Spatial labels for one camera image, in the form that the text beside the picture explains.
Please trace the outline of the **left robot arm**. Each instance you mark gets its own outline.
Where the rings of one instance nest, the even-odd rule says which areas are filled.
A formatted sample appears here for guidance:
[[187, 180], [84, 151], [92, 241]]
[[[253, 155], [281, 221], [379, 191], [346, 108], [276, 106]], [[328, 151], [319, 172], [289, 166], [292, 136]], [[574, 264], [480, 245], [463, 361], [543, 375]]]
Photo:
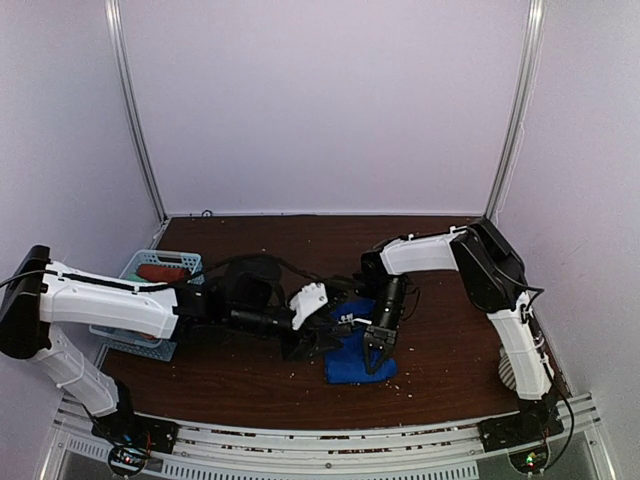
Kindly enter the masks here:
[[143, 283], [72, 269], [32, 247], [16, 272], [2, 281], [1, 351], [41, 364], [56, 386], [74, 396], [94, 421], [123, 444], [144, 433], [128, 387], [86, 363], [62, 323], [104, 326], [168, 340], [213, 345], [240, 332], [280, 341], [285, 359], [306, 359], [338, 346], [330, 312], [347, 294], [311, 274], [286, 295], [285, 262], [268, 255], [223, 261], [225, 273], [196, 282]]

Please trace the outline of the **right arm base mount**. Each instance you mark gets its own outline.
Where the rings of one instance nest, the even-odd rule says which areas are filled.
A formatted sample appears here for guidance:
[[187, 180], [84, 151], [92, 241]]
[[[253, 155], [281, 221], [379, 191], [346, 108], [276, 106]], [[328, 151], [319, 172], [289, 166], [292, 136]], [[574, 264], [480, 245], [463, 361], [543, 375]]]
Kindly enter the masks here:
[[558, 418], [541, 423], [522, 413], [488, 418], [479, 422], [477, 428], [486, 453], [506, 452], [511, 467], [529, 476], [542, 474], [550, 465], [548, 440], [564, 432]]

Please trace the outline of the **orange bunny pattern towel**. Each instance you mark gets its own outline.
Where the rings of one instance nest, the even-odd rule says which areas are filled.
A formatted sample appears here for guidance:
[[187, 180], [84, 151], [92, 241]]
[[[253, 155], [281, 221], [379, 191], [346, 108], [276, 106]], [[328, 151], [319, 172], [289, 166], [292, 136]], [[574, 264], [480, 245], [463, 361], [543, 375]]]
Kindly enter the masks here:
[[156, 338], [156, 337], [154, 337], [154, 336], [152, 336], [152, 335], [145, 334], [145, 333], [140, 333], [140, 332], [138, 332], [138, 333], [137, 333], [137, 336], [138, 336], [142, 341], [144, 341], [144, 342], [148, 342], [148, 343], [153, 343], [153, 342], [158, 342], [158, 341], [159, 341], [159, 339], [158, 339], [158, 338]]

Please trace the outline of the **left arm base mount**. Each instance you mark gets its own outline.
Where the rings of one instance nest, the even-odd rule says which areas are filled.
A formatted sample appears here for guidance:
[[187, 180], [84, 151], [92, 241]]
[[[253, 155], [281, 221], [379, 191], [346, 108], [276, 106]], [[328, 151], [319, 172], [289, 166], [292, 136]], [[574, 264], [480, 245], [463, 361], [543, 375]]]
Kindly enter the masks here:
[[132, 423], [92, 415], [89, 418], [91, 433], [111, 445], [108, 467], [123, 478], [142, 473], [156, 460], [155, 453], [171, 454], [179, 432], [179, 425], [173, 421], [141, 415], [134, 415]]

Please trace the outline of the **blue towel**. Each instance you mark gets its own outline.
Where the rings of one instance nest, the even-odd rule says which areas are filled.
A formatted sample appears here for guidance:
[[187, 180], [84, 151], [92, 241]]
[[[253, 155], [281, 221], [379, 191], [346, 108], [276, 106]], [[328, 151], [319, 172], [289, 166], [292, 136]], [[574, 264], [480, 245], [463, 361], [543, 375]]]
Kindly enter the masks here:
[[[350, 301], [339, 305], [331, 312], [331, 316], [335, 320], [338, 315], [353, 313], [355, 316], [370, 319], [373, 306], [374, 301], [371, 299]], [[341, 338], [343, 346], [324, 355], [324, 370], [328, 384], [355, 385], [386, 382], [398, 373], [396, 361], [394, 375], [366, 373], [363, 362], [363, 336], [364, 328], [347, 330], [347, 335]]]

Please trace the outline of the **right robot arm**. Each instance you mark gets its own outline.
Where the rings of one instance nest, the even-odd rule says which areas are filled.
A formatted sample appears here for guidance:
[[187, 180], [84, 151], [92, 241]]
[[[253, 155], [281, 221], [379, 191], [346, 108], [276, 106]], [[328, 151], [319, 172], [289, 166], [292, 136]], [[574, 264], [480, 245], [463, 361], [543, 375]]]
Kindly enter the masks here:
[[408, 274], [431, 271], [458, 272], [469, 301], [496, 329], [518, 396], [513, 433], [522, 441], [535, 440], [550, 426], [559, 397], [533, 310], [543, 290], [528, 283], [523, 260], [485, 217], [442, 234], [384, 240], [362, 254], [356, 276], [360, 293], [375, 301], [363, 334], [366, 371], [377, 372], [393, 353]]

